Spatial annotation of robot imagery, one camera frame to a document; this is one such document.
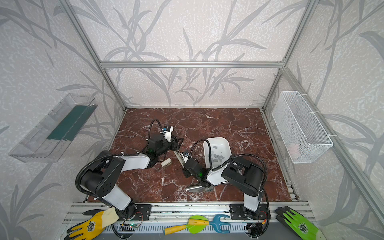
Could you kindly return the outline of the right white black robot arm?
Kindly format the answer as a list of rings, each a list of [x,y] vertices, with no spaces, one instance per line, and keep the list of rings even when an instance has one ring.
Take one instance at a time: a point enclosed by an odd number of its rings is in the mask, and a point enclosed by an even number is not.
[[[264,160],[253,154],[231,155],[215,168],[203,168],[200,163],[190,157],[184,164],[183,174],[198,181],[188,191],[205,192],[215,186],[228,183],[244,194],[243,209],[245,212],[257,213],[265,196],[264,188],[268,178],[268,169]]]

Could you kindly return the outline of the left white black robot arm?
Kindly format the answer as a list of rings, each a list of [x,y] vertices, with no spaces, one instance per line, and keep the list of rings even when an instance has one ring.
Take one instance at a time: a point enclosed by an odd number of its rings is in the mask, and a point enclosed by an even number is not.
[[[135,201],[117,185],[121,173],[152,168],[161,155],[168,151],[177,152],[183,141],[183,138],[177,138],[175,135],[171,135],[169,139],[156,135],[148,138],[144,149],[136,154],[112,154],[102,151],[79,171],[75,186],[81,193],[114,207],[121,219],[131,218],[137,208]]]

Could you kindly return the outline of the small beige staple remover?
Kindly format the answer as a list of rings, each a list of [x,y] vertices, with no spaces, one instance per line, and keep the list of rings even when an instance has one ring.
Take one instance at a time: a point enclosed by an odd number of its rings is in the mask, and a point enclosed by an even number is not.
[[[169,165],[171,165],[171,164],[172,164],[172,160],[171,160],[170,158],[168,158],[168,159],[164,160],[164,161],[161,163],[161,166],[162,166],[162,168],[165,168],[165,167],[167,167],[167,166],[169,166]]]

